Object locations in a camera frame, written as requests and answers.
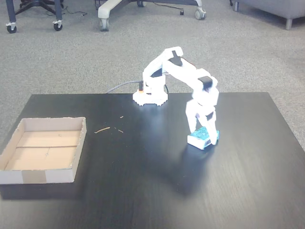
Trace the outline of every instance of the cardboard box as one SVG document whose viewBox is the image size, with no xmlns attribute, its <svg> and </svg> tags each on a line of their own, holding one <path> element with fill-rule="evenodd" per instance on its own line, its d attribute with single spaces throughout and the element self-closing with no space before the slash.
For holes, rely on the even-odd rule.
<svg viewBox="0 0 305 229">
<path fill-rule="evenodd" d="M 24 118 L 0 155 L 0 184 L 74 181 L 86 118 Z"/>
</svg>

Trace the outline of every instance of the gray carpet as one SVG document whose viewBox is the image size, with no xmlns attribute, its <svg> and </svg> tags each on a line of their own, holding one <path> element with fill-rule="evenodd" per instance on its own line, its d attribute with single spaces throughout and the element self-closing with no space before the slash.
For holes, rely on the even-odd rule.
<svg viewBox="0 0 305 229">
<path fill-rule="evenodd" d="M 18 15 L 18 32 L 8 34 L 0 1 L 0 144 L 31 94 L 104 93 L 141 79 L 164 48 L 181 46 L 186 59 L 218 79 L 221 92 L 269 92 L 305 148 L 305 19 L 286 31 L 284 19 L 245 5 L 234 12 L 229 0 L 203 1 L 203 21 L 194 18 L 195 7 L 184 6 L 180 16 L 131 3 L 111 14 L 111 31 L 102 33 L 93 0 L 64 3 L 88 14 L 63 15 L 63 29 L 55 32 L 55 17 L 35 8 Z M 170 92 L 191 91 L 174 78 L 167 84 Z"/>
</svg>

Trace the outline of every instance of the caster wheel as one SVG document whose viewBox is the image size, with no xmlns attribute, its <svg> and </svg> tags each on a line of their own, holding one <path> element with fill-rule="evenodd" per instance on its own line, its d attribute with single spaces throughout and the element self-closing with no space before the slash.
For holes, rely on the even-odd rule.
<svg viewBox="0 0 305 229">
<path fill-rule="evenodd" d="M 108 32 L 109 31 L 109 19 L 106 19 L 107 20 L 106 24 L 103 24 L 102 20 L 100 21 L 101 31 Z"/>
<path fill-rule="evenodd" d="M 145 1 L 137 1 L 138 7 L 145 7 L 147 5 L 147 2 Z"/>
<path fill-rule="evenodd" d="M 54 29 L 56 31 L 60 31 L 60 30 L 62 30 L 62 25 L 60 27 L 58 27 L 58 24 L 54 24 Z"/>
<path fill-rule="evenodd" d="M 13 30 L 11 30 L 11 26 L 7 26 L 6 29 L 8 30 L 9 33 L 15 33 L 17 31 L 17 26 Z"/>
<path fill-rule="evenodd" d="M 195 18 L 197 20 L 203 20 L 206 17 L 206 13 L 203 10 L 197 9 L 195 12 Z"/>
</svg>

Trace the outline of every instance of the wood shaving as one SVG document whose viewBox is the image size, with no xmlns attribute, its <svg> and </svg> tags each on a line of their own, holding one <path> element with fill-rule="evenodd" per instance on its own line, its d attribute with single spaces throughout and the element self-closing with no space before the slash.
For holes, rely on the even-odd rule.
<svg viewBox="0 0 305 229">
<path fill-rule="evenodd" d="M 98 132 L 103 131 L 103 130 L 107 130 L 107 129 L 110 129 L 110 127 L 106 127 L 106 128 L 104 128 L 104 129 L 102 129 L 102 130 L 98 130 L 98 131 L 95 132 L 95 133 L 97 134 Z"/>
</svg>

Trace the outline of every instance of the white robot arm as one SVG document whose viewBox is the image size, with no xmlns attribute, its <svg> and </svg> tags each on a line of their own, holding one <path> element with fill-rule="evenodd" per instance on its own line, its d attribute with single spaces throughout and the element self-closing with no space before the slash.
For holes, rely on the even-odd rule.
<svg viewBox="0 0 305 229">
<path fill-rule="evenodd" d="M 193 99 L 187 103 L 186 116 L 191 133 L 196 130 L 199 120 L 206 127 L 213 145 L 217 142 L 215 128 L 219 91 L 218 81 L 206 70 L 197 69 L 193 64 L 181 58 L 180 47 L 165 49 L 161 55 L 154 59 L 143 71 L 143 87 L 133 94 L 133 100 L 139 105 L 162 105 L 167 101 L 164 91 L 166 73 L 186 83 L 193 89 Z"/>
</svg>

